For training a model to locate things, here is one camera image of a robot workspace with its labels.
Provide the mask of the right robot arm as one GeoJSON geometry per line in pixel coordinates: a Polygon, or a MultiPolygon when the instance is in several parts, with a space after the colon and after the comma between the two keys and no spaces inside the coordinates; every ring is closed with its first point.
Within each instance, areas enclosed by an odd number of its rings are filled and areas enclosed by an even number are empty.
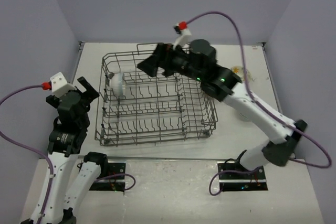
{"type": "Polygon", "coordinates": [[[181,46],[159,43],[154,52],[138,63],[137,68],[156,77],[159,68],[169,77],[178,73],[200,83],[202,91],[211,98],[232,107],[252,121],[268,137],[252,149],[243,151],[236,159],[234,172],[239,178],[248,177],[253,170],[268,163],[284,167],[291,158],[307,124],[276,113],[279,123],[258,106],[258,98],[251,98],[241,78],[230,69],[218,65],[216,49],[203,39],[193,40],[189,50],[181,46]]]}

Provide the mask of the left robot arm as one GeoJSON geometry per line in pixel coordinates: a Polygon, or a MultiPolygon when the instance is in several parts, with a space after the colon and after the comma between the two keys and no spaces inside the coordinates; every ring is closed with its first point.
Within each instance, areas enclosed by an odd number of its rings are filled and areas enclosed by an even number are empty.
{"type": "Polygon", "coordinates": [[[41,194],[24,223],[76,223],[78,210],[91,185],[97,178],[108,175],[106,155],[90,152],[84,157],[72,185],[68,184],[87,136],[90,104],[99,96],[84,77],[78,82],[85,92],[69,83],[61,72],[50,78],[48,87],[52,94],[46,102],[57,110],[58,116],[49,135],[48,169],[41,194]]]}

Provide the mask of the white blue-striped bowl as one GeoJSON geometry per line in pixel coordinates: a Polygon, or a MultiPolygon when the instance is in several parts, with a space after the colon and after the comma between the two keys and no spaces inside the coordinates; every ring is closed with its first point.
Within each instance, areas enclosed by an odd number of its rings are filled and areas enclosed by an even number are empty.
{"type": "Polygon", "coordinates": [[[113,94],[117,97],[125,96],[125,89],[126,89],[126,83],[125,83],[125,77],[124,73],[116,73],[109,81],[109,87],[113,91],[113,94]]]}
{"type": "Polygon", "coordinates": [[[246,117],[245,115],[243,115],[242,113],[238,112],[237,113],[237,117],[241,120],[241,121],[244,121],[244,122],[249,122],[250,119],[248,117],[246,117]]]}

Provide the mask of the white green floral bowl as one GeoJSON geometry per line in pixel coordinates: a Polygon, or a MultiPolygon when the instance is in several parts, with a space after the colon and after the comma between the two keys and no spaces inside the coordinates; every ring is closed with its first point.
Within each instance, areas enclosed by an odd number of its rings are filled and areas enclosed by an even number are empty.
{"type": "Polygon", "coordinates": [[[230,69],[231,69],[231,71],[234,72],[235,74],[238,74],[238,73],[243,74],[244,71],[245,71],[245,69],[244,69],[243,66],[233,66],[233,67],[231,67],[230,69]]]}

